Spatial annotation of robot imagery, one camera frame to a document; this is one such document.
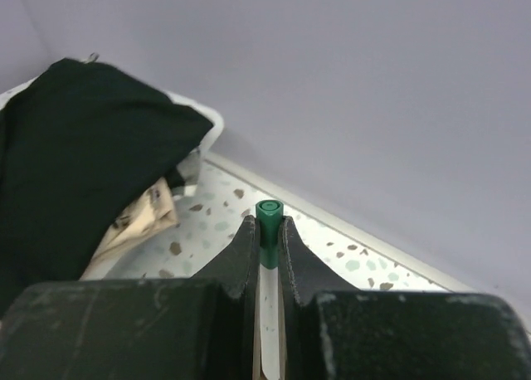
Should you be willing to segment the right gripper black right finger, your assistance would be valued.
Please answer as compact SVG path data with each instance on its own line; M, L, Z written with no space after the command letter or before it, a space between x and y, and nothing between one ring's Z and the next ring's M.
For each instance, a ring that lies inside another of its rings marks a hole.
M530 342L514 310L477 293L360 290L279 229L284 379L527 379Z

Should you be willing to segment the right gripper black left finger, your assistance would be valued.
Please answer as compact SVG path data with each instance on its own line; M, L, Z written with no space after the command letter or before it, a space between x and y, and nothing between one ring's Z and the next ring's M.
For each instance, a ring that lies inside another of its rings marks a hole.
M184 279L33 285L2 321L4 379L257 379L258 221Z

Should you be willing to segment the white marker green cap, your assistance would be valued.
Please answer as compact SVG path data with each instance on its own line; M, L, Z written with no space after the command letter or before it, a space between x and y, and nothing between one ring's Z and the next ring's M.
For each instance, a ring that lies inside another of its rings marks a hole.
M277 200L256 204L260 225L260 298L261 371L264 379L282 379L280 364L280 320L278 291L279 229L284 205Z

